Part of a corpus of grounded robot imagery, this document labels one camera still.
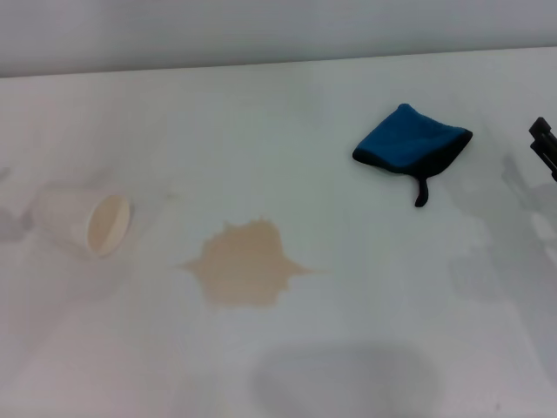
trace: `paper cup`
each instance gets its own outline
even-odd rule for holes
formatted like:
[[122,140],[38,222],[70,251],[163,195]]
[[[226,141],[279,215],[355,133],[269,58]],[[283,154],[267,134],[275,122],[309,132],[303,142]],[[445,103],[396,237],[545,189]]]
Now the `paper cup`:
[[94,257],[112,253],[130,224],[130,202],[73,187],[46,187],[32,208],[35,225]]

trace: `table surface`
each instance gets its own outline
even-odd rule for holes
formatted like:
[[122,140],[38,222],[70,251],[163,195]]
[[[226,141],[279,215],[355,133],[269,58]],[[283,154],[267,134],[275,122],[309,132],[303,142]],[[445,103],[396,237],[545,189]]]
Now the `table surface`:
[[[557,416],[557,49],[0,80],[0,412]],[[400,103],[474,134],[416,185],[355,163]],[[123,192],[82,260],[51,182]]]

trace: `blue microfiber towel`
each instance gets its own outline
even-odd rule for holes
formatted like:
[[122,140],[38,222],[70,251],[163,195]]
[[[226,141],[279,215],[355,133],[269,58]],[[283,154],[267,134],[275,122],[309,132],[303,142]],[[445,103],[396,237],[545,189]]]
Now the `blue microfiber towel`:
[[354,150],[352,157],[363,164],[389,172],[408,174],[418,180],[415,205],[426,204],[427,179],[443,172],[470,142],[472,133],[443,125],[401,104]]

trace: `white wall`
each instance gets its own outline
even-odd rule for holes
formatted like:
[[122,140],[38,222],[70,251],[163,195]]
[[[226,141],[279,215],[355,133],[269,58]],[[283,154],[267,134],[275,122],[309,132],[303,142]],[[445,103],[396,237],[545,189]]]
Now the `white wall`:
[[3,0],[0,76],[557,44],[554,0]]

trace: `coffee spill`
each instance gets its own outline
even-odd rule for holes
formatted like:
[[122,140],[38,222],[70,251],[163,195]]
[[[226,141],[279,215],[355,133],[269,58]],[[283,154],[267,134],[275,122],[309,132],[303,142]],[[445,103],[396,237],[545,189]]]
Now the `coffee spill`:
[[205,298],[227,307],[270,306],[292,276],[312,273],[285,256],[279,230],[268,220],[225,223],[199,258],[180,267],[195,275]]

